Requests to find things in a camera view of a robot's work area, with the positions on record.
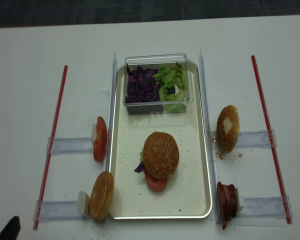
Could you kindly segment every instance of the red cabbage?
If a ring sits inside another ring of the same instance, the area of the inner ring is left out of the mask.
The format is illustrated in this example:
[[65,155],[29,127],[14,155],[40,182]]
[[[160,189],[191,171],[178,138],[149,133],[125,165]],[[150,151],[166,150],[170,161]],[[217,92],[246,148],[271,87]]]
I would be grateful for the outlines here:
[[156,83],[154,74],[158,73],[157,69],[143,70],[138,66],[136,70],[130,71],[129,66],[126,66],[128,72],[127,96],[125,103],[144,103],[160,101],[158,91],[161,87]]
[[176,89],[175,87],[173,86],[169,91],[168,91],[168,94],[175,94],[176,93]]
[[136,173],[141,173],[143,170],[145,170],[145,164],[144,162],[140,162],[139,166],[136,167],[136,169],[134,170]]

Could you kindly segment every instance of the silver baking tray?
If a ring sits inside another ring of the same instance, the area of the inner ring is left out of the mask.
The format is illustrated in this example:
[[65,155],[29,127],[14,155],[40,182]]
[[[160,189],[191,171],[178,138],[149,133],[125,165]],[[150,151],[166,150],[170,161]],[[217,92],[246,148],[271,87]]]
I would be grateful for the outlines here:
[[[193,101],[183,113],[128,115],[123,101],[125,65],[117,70],[112,87],[113,129],[107,163],[114,176],[109,209],[114,219],[202,219],[212,209],[198,67],[194,62],[189,65]],[[171,134],[180,156],[177,171],[162,192],[150,190],[144,173],[134,172],[146,138],[155,131]]]

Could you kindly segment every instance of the hamburger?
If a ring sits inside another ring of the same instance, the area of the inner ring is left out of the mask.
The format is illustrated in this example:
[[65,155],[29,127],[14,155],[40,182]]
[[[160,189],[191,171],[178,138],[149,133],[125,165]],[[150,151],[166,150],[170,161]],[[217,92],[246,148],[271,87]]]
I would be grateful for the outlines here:
[[166,188],[168,178],[179,164],[179,149],[173,136],[165,132],[153,132],[144,142],[140,164],[134,170],[144,172],[149,188],[159,192]]

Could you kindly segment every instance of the hamburger bun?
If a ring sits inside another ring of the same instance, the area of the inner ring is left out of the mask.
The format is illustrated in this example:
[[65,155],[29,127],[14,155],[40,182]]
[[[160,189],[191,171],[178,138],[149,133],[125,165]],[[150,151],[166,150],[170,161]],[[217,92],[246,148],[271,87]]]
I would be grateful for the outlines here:
[[95,222],[101,222],[108,213],[114,194],[114,178],[108,171],[96,179],[90,198],[90,215]]
[[179,149],[174,137],[157,131],[148,136],[143,147],[143,162],[152,177],[170,177],[179,164]]
[[221,152],[230,153],[236,146],[240,131],[238,110],[226,106],[220,113],[216,124],[216,140]]

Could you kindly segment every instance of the sliced tomato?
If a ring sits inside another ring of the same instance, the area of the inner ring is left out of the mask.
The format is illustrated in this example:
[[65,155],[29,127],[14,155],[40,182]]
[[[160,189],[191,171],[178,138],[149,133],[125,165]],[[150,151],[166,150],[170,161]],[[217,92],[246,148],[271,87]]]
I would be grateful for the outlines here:
[[108,140],[107,125],[105,120],[98,116],[96,121],[96,138],[93,145],[93,158],[96,162],[103,162],[106,155]]
[[146,184],[153,191],[160,192],[166,188],[168,178],[163,178],[163,179],[154,178],[153,176],[150,175],[150,173],[147,170],[144,170],[144,174],[145,174]]

